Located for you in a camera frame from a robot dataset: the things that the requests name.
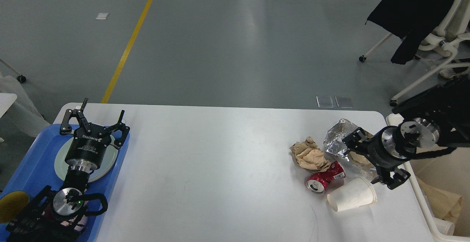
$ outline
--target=chair wheel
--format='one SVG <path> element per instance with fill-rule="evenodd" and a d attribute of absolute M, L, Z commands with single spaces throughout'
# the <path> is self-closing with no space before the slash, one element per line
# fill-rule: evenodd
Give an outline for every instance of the chair wheel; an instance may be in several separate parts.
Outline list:
<path fill-rule="evenodd" d="M 21 75 L 21 76 L 17 76 L 17 81 L 19 81 L 20 83 L 25 83 L 26 82 L 26 77 Z"/>

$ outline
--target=crumpled paper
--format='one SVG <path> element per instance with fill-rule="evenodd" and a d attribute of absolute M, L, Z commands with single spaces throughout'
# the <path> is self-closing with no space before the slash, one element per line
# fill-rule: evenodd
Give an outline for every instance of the crumpled paper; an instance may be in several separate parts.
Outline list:
<path fill-rule="evenodd" d="M 307 137 L 304 142 L 295 143 L 289 149 L 297 164 L 310 173 L 324 172 L 331 165 L 331 162 L 325 159 L 323 151 L 319 149 L 311 137 Z"/>
<path fill-rule="evenodd" d="M 367 180 L 373 180 L 377 176 L 376 167 L 372 165 L 364 156 L 355 152 L 349 152 L 347 146 L 343 143 L 343 138 L 351 134 L 358 128 L 357 125 L 346 119 L 341 119 L 328 130 L 323 142 L 326 153 L 330 153 L 341 163 L 341 165 L 353 172 L 356 176 L 365 177 Z"/>

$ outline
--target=black cloth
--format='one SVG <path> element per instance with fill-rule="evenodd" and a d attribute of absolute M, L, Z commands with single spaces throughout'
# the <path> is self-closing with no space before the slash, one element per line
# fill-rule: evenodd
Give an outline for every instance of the black cloth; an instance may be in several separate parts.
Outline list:
<path fill-rule="evenodd" d="M 453 0 L 382 0 L 367 18 L 403 39 L 391 58 L 404 65 L 413 59 L 419 44 L 444 19 Z"/>

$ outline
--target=red soda can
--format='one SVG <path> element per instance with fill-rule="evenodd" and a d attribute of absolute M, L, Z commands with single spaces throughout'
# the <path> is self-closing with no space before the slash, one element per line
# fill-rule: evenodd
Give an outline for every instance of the red soda can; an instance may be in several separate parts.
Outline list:
<path fill-rule="evenodd" d="M 322 194 L 332 180 L 343 177 L 346 177 L 346 173 L 338 161 L 335 161 L 328 170 L 311 175 L 307 180 L 307 188 L 316 194 Z"/>

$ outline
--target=white paper cup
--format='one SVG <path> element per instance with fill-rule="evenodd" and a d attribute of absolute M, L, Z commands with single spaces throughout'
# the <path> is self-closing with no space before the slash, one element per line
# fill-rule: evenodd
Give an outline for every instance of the white paper cup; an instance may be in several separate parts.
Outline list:
<path fill-rule="evenodd" d="M 453 235 L 455 230 L 455 224 L 449 221 L 445 221 L 439 218 L 434 217 L 434 222 L 439 232 L 443 235 Z"/>
<path fill-rule="evenodd" d="M 335 212 L 341 212 L 375 203 L 377 195 L 370 182 L 362 177 L 356 177 L 328 194 L 327 199 Z"/>

